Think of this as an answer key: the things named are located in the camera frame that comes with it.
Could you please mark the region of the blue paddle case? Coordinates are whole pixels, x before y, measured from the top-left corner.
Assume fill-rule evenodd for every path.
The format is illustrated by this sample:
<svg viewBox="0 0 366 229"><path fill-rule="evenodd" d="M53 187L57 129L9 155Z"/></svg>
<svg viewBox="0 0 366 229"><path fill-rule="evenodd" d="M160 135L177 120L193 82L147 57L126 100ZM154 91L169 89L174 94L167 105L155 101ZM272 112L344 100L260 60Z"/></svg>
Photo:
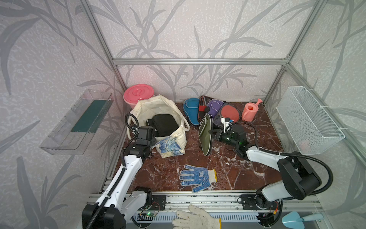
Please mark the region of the blue paddle case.
<svg viewBox="0 0 366 229"><path fill-rule="evenodd" d="M193 126L199 126L198 112L199 112L199 98L189 98L183 102L183 110L187 116L188 121Z"/></svg>

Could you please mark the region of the cream canvas tote bag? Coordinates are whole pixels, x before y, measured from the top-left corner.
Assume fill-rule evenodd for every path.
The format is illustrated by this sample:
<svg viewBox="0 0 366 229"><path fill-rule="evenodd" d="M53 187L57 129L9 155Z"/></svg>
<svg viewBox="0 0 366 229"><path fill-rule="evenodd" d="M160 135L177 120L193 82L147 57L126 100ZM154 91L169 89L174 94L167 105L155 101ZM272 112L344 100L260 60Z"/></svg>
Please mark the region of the cream canvas tote bag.
<svg viewBox="0 0 366 229"><path fill-rule="evenodd" d="M128 152L150 152L153 148L162 158L185 154L188 121L176 104L158 95L137 103L125 116L127 134L133 145Z"/></svg>

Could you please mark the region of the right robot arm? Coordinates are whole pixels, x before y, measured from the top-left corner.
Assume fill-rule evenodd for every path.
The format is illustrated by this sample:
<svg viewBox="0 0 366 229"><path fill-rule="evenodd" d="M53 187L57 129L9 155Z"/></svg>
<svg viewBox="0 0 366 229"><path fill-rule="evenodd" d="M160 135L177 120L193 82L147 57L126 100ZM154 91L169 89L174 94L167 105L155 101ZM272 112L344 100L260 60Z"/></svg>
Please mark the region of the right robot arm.
<svg viewBox="0 0 366 229"><path fill-rule="evenodd" d="M263 164L280 173L281 180L258 189L255 204L267 209L272 202L303 200L328 190L334 181L331 168L323 161L294 151L284 153L250 144L243 122L225 123L224 129L209 131L212 139L234 147L236 154L247 161Z"/></svg>

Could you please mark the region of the black red paddle case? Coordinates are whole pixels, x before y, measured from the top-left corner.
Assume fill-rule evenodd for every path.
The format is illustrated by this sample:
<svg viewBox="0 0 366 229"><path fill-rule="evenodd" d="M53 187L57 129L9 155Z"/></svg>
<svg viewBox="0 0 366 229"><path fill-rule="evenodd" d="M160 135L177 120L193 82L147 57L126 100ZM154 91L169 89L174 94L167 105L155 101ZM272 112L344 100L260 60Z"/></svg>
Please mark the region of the black red paddle case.
<svg viewBox="0 0 366 229"><path fill-rule="evenodd" d="M206 115L206 108L208 103L213 100L213 98L202 95L199 99L199 110L198 110L198 121L201 122Z"/></svg>

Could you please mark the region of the clear case red paddle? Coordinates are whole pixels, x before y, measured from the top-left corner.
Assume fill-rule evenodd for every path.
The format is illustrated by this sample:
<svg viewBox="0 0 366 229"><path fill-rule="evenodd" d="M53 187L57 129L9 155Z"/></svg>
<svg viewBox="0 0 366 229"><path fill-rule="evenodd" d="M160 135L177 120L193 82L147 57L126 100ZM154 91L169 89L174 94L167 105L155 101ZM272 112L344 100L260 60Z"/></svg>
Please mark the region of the clear case red paddle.
<svg viewBox="0 0 366 229"><path fill-rule="evenodd" d="M230 118L235 123L238 122L239 119L241 118L241 112L237 108L231 106L230 104L224 103L223 106L218 111L218 113L213 118L213 125L216 128L219 129L224 128L221 122L222 118Z"/></svg>

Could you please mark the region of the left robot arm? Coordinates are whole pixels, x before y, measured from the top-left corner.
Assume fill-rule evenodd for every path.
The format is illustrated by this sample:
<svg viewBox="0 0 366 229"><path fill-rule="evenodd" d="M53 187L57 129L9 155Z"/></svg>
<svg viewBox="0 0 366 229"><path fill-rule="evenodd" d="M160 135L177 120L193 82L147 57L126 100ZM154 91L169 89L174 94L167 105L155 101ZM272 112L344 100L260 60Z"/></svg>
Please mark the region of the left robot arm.
<svg viewBox="0 0 366 229"><path fill-rule="evenodd" d="M128 113L125 121L135 121L135 126L127 125L134 136L124 149L122 164L113 177L107 190L94 204L88 204L82 211L82 228L84 229L124 229L127 222L141 208L152 203L149 188L138 188L129 197L126 196L138 171L151 155L155 129L140 126L136 116Z"/></svg>

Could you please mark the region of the purple paddle case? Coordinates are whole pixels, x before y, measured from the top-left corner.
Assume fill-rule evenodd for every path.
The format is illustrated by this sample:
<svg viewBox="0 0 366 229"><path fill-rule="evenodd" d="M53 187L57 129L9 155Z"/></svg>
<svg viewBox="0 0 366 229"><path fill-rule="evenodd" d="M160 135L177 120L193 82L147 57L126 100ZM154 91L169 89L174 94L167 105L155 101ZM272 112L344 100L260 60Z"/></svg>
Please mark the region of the purple paddle case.
<svg viewBox="0 0 366 229"><path fill-rule="evenodd" d="M209 101L205 112L207 114L210 114L212 118L214 118L218 112L220 111L220 109L222 108L222 106L224 105L224 101L218 100L218 99L212 99Z"/></svg>

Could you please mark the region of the olive green paddle case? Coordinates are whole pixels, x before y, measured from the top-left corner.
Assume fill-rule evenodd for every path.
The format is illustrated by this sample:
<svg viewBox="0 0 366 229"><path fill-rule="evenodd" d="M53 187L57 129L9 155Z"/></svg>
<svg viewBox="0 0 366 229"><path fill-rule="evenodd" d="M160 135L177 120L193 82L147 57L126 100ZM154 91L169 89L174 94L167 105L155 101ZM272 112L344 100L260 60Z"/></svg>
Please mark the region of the olive green paddle case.
<svg viewBox="0 0 366 229"><path fill-rule="evenodd" d="M209 156L211 153L213 137L210 134L210 131L212 128L212 116L210 114L206 114L201 121L198 130L199 141L204 156Z"/></svg>

